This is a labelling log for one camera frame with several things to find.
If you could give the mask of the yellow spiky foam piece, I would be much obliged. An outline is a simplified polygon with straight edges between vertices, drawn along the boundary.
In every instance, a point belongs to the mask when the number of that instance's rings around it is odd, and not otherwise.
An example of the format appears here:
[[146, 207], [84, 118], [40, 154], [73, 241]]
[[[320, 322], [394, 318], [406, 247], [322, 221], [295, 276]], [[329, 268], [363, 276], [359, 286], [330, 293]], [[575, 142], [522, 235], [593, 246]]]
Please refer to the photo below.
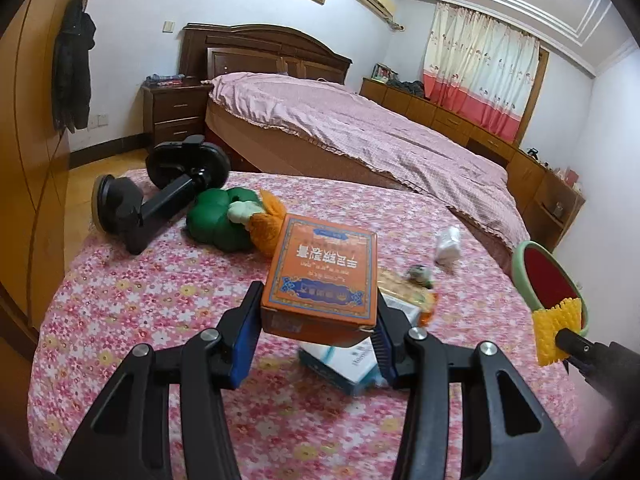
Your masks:
[[582, 329], [582, 300], [565, 298], [550, 309], [532, 312], [538, 365], [548, 366], [568, 358], [568, 354], [555, 344], [555, 336], [567, 328], [574, 333]]

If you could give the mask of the white blue carton box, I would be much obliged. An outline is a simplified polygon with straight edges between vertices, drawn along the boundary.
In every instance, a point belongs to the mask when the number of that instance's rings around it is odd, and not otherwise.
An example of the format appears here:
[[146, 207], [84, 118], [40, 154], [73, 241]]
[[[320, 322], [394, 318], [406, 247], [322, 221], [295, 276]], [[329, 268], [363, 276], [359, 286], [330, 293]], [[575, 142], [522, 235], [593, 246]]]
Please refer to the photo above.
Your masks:
[[[401, 311], [411, 326], [427, 326], [430, 322], [432, 295], [426, 296], [425, 304], [415, 304], [384, 290], [381, 294], [386, 306]], [[302, 364], [349, 396], [359, 396], [367, 388], [385, 382], [370, 338], [348, 348], [302, 342], [297, 355]]]

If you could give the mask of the white plastic bag wad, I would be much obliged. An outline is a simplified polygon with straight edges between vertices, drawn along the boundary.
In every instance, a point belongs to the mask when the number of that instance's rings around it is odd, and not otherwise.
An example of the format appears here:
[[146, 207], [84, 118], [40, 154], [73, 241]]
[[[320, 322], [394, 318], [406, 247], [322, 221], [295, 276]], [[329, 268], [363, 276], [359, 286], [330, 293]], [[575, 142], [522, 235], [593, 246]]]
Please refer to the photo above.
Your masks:
[[450, 226], [437, 237], [434, 261], [439, 266], [451, 266], [461, 258], [461, 231]]

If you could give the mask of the orange cardboard box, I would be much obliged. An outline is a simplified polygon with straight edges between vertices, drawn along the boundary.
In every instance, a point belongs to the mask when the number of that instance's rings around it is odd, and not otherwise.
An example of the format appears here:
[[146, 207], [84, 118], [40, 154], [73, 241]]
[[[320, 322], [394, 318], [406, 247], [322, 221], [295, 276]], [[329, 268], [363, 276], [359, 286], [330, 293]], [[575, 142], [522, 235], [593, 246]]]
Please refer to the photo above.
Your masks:
[[262, 291], [262, 329], [348, 348], [370, 337], [378, 315], [378, 236], [287, 214]]

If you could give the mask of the green red trash bin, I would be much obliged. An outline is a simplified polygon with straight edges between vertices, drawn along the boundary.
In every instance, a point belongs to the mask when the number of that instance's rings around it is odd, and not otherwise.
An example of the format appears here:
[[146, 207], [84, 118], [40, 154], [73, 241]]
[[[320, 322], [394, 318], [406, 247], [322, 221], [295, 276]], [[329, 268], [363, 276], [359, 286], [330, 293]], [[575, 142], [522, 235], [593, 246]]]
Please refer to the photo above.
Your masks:
[[531, 311], [550, 309], [567, 298], [579, 299], [582, 302], [582, 328], [579, 333], [587, 337], [589, 313], [585, 300], [544, 246], [532, 240], [519, 244], [511, 259], [511, 278]]

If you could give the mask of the small grey crumpled trash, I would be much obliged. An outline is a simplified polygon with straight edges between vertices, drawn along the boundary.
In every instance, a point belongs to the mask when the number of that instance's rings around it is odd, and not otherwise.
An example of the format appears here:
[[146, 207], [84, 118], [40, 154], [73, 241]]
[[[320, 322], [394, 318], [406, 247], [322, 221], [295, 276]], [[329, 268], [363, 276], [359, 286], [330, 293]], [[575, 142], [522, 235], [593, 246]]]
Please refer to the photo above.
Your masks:
[[411, 283], [432, 289], [432, 271], [428, 266], [423, 264], [413, 264], [406, 272], [406, 279]]

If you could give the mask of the pink floral bed sheet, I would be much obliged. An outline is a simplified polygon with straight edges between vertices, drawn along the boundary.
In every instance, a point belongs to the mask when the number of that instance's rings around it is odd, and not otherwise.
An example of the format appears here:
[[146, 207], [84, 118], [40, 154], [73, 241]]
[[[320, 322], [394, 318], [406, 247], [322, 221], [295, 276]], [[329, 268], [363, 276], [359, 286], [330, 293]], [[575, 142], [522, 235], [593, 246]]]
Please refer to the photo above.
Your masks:
[[[358, 226], [378, 237], [378, 265], [404, 273], [430, 264], [456, 218], [434, 198], [356, 183], [242, 174], [230, 186], [267, 190], [292, 214]], [[183, 344], [237, 306], [269, 264], [194, 243], [177, 220], [132, 256], [91, 232], [40, 328], [28, 394], [35, 463], [55, 470], [107, 379], [136, 344]], [[580, 423], [575, 386], [561, 364], [536, 359], [529, 308], [485, 248], [462, 234], [462, 257], [436, 270], [428, 328], [447, 344], [498, 344], [568, 443]], [[241, 387], [224, 394], [233, 448], [247, 479], [387, 479], [393, 472], [405, 393], [376, 386], [346, 396], [299, 362], [295, 341], [262, 335]]]

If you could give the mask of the long wooden cabinet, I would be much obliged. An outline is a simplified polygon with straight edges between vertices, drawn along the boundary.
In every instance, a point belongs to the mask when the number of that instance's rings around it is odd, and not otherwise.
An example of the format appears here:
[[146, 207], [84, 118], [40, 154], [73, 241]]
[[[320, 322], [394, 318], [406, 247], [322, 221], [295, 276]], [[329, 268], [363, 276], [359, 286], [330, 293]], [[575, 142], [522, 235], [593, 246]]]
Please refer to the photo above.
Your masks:
[[371, 78], [363, 79], [360, 94], [504, 168], [508, 190], [530, 237], [550, 252], [559, 245], [585, 203], [584, 196], [549, 167], [453, 112]]

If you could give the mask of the yellow patterned wrapper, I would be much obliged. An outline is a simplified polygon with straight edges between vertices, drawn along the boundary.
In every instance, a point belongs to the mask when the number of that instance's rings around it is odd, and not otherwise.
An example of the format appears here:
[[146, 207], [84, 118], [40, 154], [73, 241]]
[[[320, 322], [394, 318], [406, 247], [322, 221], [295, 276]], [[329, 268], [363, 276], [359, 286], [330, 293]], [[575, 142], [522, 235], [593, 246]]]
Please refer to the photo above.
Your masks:
[[434, 318], [437, 292], [402, 275], [378, 268], [378, 289], [390, 308], [405, 313], [412, 326], [426, 327]]

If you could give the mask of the wooden wardrobe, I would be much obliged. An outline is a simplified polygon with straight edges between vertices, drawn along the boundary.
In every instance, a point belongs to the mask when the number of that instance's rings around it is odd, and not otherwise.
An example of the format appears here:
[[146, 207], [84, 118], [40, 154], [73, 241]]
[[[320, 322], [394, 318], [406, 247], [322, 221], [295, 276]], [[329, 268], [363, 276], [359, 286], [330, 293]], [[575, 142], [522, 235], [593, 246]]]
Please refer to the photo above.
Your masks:
[[24, 0], [1, 37], [1, 337], [26, 360], [64, 275], [70, 146], [51, 92], [69, 3]]

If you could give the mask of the brown bed base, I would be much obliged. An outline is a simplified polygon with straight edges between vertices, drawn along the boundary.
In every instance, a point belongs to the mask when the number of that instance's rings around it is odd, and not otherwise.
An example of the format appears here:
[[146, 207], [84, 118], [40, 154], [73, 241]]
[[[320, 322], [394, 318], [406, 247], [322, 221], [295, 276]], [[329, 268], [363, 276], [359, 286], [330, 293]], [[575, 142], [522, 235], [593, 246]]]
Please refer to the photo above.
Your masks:
[[469, 229], [505, 274], [528, 232], [506, 170], [442, 134], [392, 113], [399, 126], [368, 130], [352, 154], [308, 134], [256, 126], [214, 102], [206, 110], [209, 141], [222, 146], [236, 169], [317, 177], [411, 191], [442, 202]]

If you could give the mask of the dark wooden nightstand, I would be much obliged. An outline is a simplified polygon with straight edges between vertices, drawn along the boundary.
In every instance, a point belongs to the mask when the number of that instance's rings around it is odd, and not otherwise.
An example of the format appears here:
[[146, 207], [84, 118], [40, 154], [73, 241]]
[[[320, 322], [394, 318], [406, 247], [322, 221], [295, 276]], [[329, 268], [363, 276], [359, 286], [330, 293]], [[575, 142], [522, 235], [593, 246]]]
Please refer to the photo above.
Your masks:
[[143, 131], [152, 145], [203, 134], [208, 84], [143, 87]]

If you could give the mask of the pink checkered bedspread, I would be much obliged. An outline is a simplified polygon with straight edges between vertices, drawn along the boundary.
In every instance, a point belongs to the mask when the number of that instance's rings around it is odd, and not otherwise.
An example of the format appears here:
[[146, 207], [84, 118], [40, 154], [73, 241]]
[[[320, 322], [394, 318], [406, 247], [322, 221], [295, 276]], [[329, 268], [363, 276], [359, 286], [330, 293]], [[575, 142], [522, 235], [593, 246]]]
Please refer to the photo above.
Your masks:
[[342, 84], [278, 74], [218, 76], [208, 102], [253, 125], [279, 128], [296, 136], [306, 133], [347, 154], [354, 152], [356, 141], [366, 131], [390, 132], [399, 126], [390, 117], [394, 112]]

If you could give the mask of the items on nightstand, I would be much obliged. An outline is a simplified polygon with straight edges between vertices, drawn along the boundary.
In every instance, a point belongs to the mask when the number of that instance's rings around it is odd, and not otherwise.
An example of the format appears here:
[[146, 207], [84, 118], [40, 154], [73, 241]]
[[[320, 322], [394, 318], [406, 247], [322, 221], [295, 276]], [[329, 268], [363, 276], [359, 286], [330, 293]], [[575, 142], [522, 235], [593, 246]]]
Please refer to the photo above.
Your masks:
[[183, 82], [183, 79], [184, 79], [183, 74], [175, 74], [175, 75], [153, 74], [145, 78], [144, 85], [145, 87], [149, 87], [149, 88], [180, 86], [180, 84], [182, 84]]

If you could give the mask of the black hanging jacket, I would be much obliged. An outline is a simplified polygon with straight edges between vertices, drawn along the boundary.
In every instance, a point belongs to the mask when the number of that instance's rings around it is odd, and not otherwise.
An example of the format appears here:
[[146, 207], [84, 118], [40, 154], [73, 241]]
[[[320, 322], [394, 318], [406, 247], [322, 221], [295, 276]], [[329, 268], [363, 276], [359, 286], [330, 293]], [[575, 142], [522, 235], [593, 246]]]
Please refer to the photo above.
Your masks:
[[56, 130], [88, 127], [91, 100], [89, 52], [96, 24], [82, 0], [70, 0], [55, 38], [52, 65], [52, 114]]

